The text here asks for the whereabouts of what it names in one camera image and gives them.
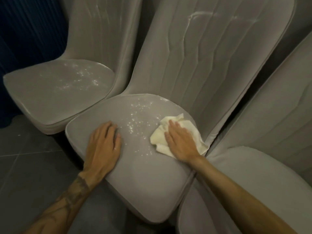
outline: chair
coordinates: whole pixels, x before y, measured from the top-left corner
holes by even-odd
[[[60,58],[13,71],[5,86],[28,119],[56,134],[129,81],[142,0],[74,0]]]
[[[207,157],[298,234],[312,233],[311,59],[312,33],[219,136]],[[233,227],[215,205],[220,206],[211,191],[195,180],[180,206],[179,233],[225,233],[219,222]]]
[[[100,123],[119,125],[121,157],[106,179],[133,213],[150,223],[165,221],[193,179],[186,165],[150,144],[160,119],[184,113],[210,145],[281,39],[294,3],[161,0],[127,89],[65,130],[84,159]]]

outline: gray tile floor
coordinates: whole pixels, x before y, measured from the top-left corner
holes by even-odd
[[[24,116],[15,117],[9,127],[0,129],[0,233],[21,233],[77,174],[52,137],[42,134]],[[87,199],[68,233],[155,231],[139,225],[103,181]]]

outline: person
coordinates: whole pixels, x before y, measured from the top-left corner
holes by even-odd
[[[116,128],[117,125],[107,122],[91,134],[83,171],[68,190],[33,222],[25,234],[67,233],[84,201],[118,161],[121,135],[118,133],[115,137]],[[170,121],[165,138],[174,156],[204,178],[242,233],[296,233],[270,209],[201,156],[185,128]]]

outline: tattoo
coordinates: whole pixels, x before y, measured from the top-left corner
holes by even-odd
[[[68,190],[58,197],[55,203],[51,205],[41,216],[39,216],[32,226],[41,224],[37,233],[43,233],[48,220],[57,222],[58,217],[56,213],[60,210],[64,210],[66,212],[66,224],[68,224],[68,218],[70,217],[74,205],[76,205],[76,203],[80,201],[81,198],[85,197],[89,192],[90,189],[86,181],[82,177],[78,176]],[[61,201],[63,201],[64,204],[59,208],[56,208],[58,203]]]

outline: dark blue fabric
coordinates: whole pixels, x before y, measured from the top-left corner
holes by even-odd
[[[58,58],[68,25],[58,0],[0,0],[0,76]],[[0,128],[21,114],[0,82]]]

